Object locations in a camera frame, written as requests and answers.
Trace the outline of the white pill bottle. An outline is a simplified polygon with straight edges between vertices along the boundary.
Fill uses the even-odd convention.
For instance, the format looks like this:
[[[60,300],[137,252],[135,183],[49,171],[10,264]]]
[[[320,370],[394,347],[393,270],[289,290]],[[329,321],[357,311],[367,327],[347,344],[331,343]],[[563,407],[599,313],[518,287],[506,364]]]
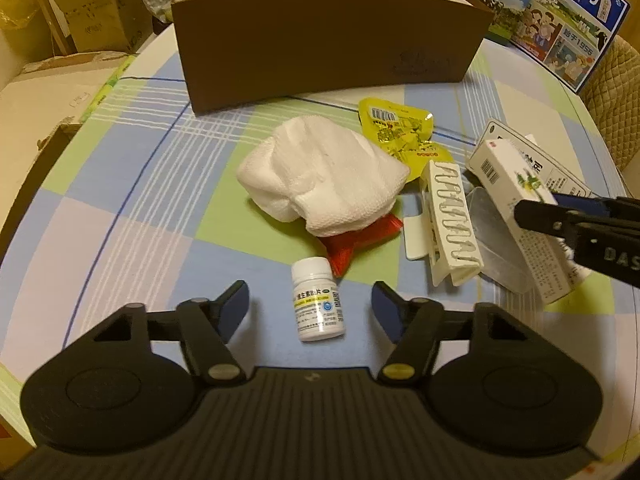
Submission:
[[[329,260],[298,260],[292,265],[291,274],[299,340],[314,342],[343,336],[343,309]]]

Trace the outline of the green white medicine box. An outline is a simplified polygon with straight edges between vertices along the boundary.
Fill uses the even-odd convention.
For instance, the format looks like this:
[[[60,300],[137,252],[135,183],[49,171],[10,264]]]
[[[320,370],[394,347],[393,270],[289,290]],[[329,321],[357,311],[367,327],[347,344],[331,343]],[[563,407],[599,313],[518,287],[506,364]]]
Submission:
[[[573,251],[553,229],[558,203],[521,152],[508,140],[482,142],[469,168],[484,186],[520,248],[544,304],[582,284],[590,271],[573,261]]]

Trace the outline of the yellow snack packet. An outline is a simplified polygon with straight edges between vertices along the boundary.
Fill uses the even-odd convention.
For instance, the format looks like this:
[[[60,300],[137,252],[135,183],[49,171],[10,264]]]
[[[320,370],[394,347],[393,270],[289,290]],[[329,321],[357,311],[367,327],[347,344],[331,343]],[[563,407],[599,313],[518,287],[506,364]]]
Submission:
[[[434,115],[409,105],[378,98],[358,103],[362,134],[409,168],[406,182],[420,178],[431,160],[454,162],[442,144],[433,140]]]

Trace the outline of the beige quilted chair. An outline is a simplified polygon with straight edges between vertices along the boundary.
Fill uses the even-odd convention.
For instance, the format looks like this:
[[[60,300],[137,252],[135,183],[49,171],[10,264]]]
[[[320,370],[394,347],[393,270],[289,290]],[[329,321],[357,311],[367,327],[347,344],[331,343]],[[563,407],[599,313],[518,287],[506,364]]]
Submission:
[[[579,91],[618,170],[639,151],[639,52],[616,36]]]

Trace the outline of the red snack packet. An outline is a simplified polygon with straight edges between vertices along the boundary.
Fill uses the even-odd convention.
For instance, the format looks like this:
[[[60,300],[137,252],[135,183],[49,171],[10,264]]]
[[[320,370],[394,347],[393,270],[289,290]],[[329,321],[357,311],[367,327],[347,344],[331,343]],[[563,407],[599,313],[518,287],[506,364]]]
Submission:
[[[326,248],[326,258],[333,275],[342,278],[356,252],[386,242],[398,235],[403,227],[402,221],[394,214],[386,214],[362,230],[320,237],[319,240]]]

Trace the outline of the brown cardboard storage box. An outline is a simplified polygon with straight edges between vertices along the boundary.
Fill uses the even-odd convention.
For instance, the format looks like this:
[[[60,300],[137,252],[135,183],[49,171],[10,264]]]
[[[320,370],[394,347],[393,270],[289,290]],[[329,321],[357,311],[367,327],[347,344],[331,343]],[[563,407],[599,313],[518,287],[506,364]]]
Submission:
[[[492,19],[478,0],[174,0],[194,112],[284,96],[457,82]]]

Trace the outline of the white flat medicine box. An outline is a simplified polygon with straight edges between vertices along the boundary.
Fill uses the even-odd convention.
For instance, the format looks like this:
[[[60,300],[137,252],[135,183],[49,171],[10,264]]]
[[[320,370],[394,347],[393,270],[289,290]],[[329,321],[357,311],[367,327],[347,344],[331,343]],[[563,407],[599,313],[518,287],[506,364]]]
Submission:
[[[593,197],[594,193],[582,180],[537,145],[532,136],[523,136],[495,119],[489,119],[482,141],[509,140],[527,160],[538,178],[552,193]]]

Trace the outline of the checkered tablecloth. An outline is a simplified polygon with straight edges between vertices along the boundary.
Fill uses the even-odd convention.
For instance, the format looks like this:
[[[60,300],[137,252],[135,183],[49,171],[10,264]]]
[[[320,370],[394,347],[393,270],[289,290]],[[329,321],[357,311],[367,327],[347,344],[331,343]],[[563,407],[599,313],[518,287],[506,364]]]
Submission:
[[[195,116],[173,32],[147,47],[91,114],[38,190],[1,266],[1,414],[16,430],[23,382],[85,330],[129,301],[167,310],[250,286],[250,314],[232,339],[242,367],[378,367],[390,345],[370,311],[375,281],[463,310],[492,301],[588,367],[604,391],[591,445],[608,453],[639,431],[639,293],[592,274],[544,306],[484,278],[434,285],[400,237],[360,252],[340,293],[346,334],[297,338],[291,266],[322,245],[299,223],[262,213],[236,167],[281,122],[318,114],[359,126],[360,91]]]

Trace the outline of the dark blue milk carton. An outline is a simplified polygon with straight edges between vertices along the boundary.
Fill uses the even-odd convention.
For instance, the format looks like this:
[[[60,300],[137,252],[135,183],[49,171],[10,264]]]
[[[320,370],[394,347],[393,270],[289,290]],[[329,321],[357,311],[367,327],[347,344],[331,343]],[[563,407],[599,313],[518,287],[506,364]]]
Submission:
[[[511,42],[579,92],[629,9],[627,0],[529,0]]]

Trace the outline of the white cloth sock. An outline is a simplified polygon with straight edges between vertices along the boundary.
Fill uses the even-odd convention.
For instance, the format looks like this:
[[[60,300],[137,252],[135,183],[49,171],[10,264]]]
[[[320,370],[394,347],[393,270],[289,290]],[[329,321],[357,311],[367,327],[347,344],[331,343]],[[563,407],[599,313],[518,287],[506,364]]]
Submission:
[[[318,115],[282,122],[236,170],[263,212],[301,218],[316,237],[360,231],[388,214],[409,174],[362,134]]]

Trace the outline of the large flat cardboard box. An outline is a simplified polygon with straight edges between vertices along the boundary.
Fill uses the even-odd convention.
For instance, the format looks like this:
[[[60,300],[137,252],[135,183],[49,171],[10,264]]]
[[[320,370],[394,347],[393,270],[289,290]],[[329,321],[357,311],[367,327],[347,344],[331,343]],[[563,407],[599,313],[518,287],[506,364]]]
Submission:
[[[133,60],[116,51],[56,56],[26,65],[1,90],[2,220],[40,152],[38,144],[60,125],[79,124],[111,76]]]

